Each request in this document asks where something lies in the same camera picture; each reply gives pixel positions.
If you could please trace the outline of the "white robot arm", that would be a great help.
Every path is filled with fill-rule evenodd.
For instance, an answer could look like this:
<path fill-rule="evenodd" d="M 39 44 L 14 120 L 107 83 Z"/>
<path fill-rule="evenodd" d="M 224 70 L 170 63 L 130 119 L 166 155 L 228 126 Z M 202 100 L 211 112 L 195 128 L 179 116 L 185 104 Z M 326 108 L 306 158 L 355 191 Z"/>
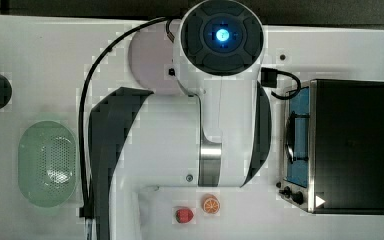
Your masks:
<path fill-rule="evenodd" d="M 185 14 L 174 39 L 181 94 L 120 87 L 92 109 L 97 240 L 142 240 L 144 188 L 242 187 L 256 175 L 271 145 L 263 53 L 263 26 L 248 7 L 206 0 Z"/>

